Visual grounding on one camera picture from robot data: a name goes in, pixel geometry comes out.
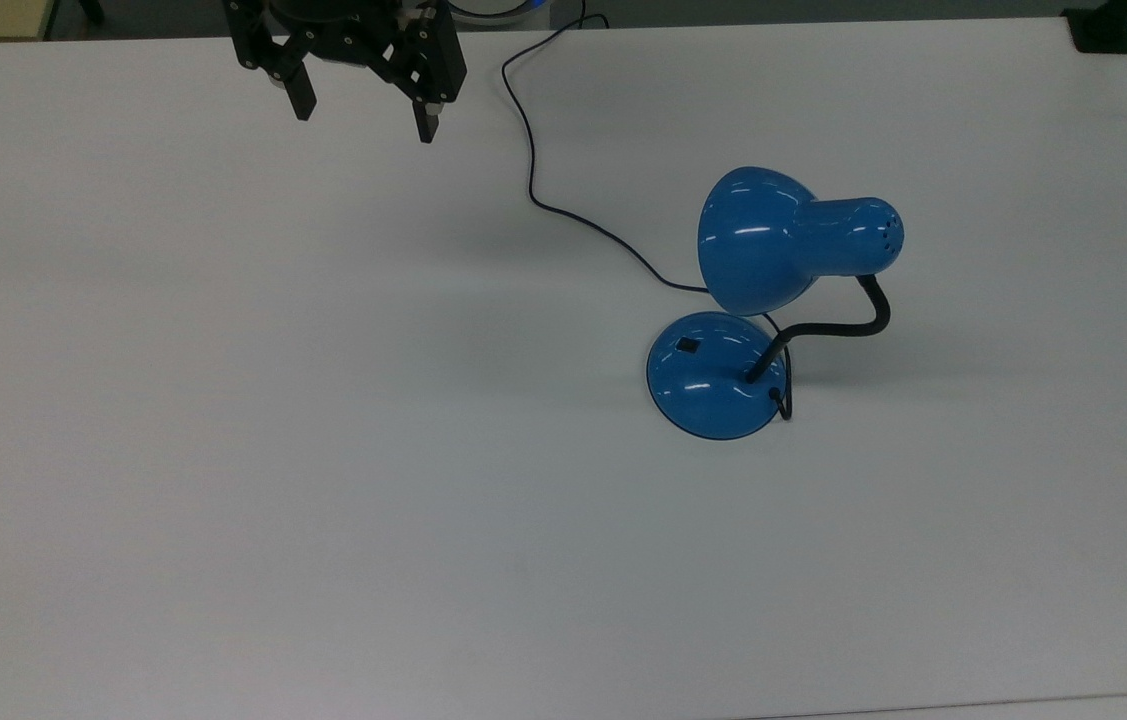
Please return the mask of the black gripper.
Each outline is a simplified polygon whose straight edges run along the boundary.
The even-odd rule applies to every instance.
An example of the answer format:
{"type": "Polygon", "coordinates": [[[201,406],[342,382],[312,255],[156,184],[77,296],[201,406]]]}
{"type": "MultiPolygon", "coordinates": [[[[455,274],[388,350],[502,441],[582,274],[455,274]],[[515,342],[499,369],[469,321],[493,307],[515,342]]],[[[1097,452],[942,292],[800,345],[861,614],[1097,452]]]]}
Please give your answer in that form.
{"type": "Polygon", "coordinates": [[[431,143],[440,113],[458,99],[467,66],[449,5],[421,1],[227,1],[240,66],[283,88],[298,119],[317,97],[304,59],[372,65],[412,101],[418,140],[431,143]]]}

